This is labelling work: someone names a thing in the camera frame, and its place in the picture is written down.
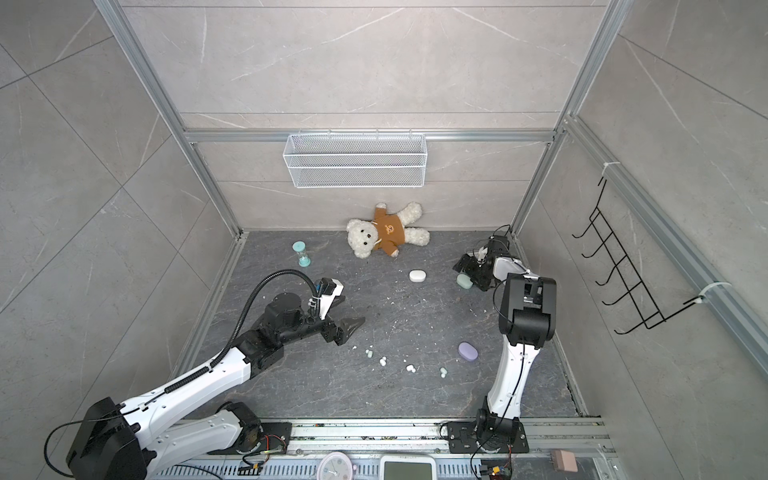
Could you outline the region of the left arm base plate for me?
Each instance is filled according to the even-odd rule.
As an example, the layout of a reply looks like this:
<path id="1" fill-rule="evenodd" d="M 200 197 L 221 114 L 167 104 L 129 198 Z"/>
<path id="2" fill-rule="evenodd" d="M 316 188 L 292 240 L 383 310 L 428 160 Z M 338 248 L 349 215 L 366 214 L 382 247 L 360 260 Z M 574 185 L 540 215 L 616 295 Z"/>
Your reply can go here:
<path id="1" fill-rule="evenodd" d="M 291 442 L 292 430 L 290 422 L 266 422 L 259 427 L 246 427 L 233 446 L 209 451 L 208 455 L 284 453 Z"/>

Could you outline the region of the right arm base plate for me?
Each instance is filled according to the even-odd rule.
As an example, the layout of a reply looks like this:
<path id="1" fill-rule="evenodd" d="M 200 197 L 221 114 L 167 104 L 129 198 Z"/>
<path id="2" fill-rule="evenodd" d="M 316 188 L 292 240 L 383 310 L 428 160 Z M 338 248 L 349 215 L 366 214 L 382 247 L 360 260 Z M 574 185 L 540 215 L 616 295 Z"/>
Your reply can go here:
<path id="1" fill-rule="evenodd" d="M 501 428 L 495 429 L 483 429 L 475 422 L 445 422 L 440 425 L 438 434 L 448 442 L 452 454 L 530 452 L 527 434 L 519 418 L 505 419 Z"/>

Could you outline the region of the purple earbud charging case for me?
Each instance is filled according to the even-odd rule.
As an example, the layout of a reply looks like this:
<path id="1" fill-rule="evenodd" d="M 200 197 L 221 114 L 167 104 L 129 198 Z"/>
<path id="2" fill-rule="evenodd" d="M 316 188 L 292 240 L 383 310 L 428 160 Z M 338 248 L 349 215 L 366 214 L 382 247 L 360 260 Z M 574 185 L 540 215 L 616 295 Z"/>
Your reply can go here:
<path id="1" fill-rule="evenodd" d="M 469 342 L 460 342 L 457 351 L 459 356 L 467 362 L 475 362 L 479 358 L 478 350 Z"/>

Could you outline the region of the green earbud charging case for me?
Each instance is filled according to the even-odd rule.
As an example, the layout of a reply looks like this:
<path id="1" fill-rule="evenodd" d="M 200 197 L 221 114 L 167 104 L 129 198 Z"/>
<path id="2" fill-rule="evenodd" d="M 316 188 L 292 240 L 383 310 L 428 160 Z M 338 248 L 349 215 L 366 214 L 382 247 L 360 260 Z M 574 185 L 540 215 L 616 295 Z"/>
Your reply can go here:
<path id="1" fill-rule="evenodd" d="M 461 288 L 463 288 L 463 289 L 465 289 L 465 290 L 469 290 L 469 289 L 471 289 L 471 288 L 472 288 L 472 286 L 473 286 L 473 281 L 472 281 L 472 279 L 471 279 L 471 278 L 470 278 L 468 275 L 466 275 L 466 274 L 464 274 L 464 273 L 460 273 L 460 274 L 459 274 L 459 275 L 456 277 L 456 282 L 457 282 L 457 284 L 458 284 L 458 285 L 459 285 Z"/>

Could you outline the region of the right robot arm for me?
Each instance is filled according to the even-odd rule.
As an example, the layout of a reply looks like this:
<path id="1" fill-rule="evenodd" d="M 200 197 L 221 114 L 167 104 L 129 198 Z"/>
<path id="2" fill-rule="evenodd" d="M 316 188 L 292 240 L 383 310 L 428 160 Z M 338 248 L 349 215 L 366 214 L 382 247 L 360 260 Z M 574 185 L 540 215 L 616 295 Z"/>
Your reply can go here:
<path id="1" fill-rule="evenodd" d="M 478 410 L 474 435 L 478 447 L 522 433 L 521 404 L 536 357 L 556 330 L 557 283 L 533 273 L 512 253 L 508 236 L 494 233 L 487 243 L 464 254 L 454 270 L 463 282 L 491 290 L 503 350 L 496 377 Z"/>

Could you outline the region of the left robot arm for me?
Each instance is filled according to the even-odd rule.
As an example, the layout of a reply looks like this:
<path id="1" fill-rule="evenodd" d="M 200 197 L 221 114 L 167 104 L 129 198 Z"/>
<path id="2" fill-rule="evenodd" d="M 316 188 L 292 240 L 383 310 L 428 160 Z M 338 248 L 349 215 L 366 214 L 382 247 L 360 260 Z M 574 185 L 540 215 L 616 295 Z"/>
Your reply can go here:
<path id="1" fill-rule="evenodd" d="M 247 452 L 257 443 L 260 421 L 242 403 L 196 421 L 188 414 L 214 397 L 255 378 L 284 355 L 287 344 L 315 334 L 342 345 L 365 322 L 332 319 L 344 298 L 321 297 L 317 313 L 293 293 L 277 295 L 253 326 L 225 352 L 160 387 L 122 403 L 104 398 L 85 414 L 66 455 L 77 479 L 147 479 L 213 451 Z"/>

